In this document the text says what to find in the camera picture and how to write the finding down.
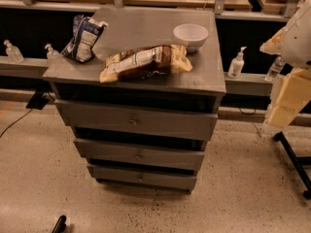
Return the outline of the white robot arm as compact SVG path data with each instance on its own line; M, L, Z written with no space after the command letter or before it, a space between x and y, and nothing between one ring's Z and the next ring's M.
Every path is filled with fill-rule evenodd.
M293 68L272 87L265 124L287 127L311 101L311 0L306 0L287 24L263 43L260 51L279 55Z

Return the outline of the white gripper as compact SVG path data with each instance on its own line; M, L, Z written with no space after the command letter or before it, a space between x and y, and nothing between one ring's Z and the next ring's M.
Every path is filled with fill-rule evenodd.
M259 50L270 55L281 55L286 44L288 28L284 26ZM311 72L306 69L293 68L276 88L277 96L271 102L266 122L276 128L287 127L298 113L311 101Z

